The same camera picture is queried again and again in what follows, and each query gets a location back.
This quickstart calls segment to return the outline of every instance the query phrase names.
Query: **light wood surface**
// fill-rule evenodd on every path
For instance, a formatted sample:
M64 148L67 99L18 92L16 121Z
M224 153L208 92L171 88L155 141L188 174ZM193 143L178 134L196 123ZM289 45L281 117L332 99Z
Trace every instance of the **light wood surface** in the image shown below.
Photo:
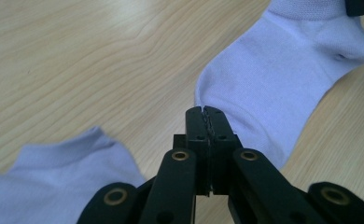
M26 143L101 125L154 176L203 67L267 4L0 0L0 173ZM364 199L364 65L324 97L282 173L303 190L330 181ZM200 198L196 218L232 223L224 197Z

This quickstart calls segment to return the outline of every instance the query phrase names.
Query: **wood grain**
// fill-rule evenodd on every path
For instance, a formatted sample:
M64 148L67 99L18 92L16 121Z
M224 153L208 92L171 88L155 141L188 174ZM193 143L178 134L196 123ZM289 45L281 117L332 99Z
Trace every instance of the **wood grain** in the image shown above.
M154 176L198 75L267 4L0 0L0 173L26 143L101 125ZM326 180L364 199L364 65L327 93L282 172L304 190ZM197 223L232 223L226 198L200 198Z

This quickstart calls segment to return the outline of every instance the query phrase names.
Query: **sock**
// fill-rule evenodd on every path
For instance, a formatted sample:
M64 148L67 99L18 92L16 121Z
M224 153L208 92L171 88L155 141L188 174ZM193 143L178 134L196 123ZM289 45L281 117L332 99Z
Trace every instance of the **sock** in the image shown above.
M281 168L316 105L364 63L364 30L344 0L273 0L201 73L195 104L225 112L244 147Z
M144 181L126 148L99 127L59 144L27 145L0 175L0 223L77 223L103 186Z

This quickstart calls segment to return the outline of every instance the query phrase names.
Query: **sock cuff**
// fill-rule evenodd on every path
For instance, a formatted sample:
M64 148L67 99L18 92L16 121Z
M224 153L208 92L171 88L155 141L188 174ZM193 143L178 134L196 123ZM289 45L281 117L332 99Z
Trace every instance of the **sock cuff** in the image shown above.
M324 21L346 15L344 0L272 0L267 10L301 21Z

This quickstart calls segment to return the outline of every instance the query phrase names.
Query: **fabric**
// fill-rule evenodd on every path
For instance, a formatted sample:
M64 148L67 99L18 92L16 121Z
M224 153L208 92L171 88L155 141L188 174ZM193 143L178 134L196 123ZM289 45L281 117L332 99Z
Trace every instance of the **fabric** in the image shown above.
M98 189L145 182L124 145L94 127L50 145L27 145L0 175L1 223L77 223Z
M208 64L195 104L225 112L244 147L281 168L333 84L364 63L364 30L344 0L273 0Z

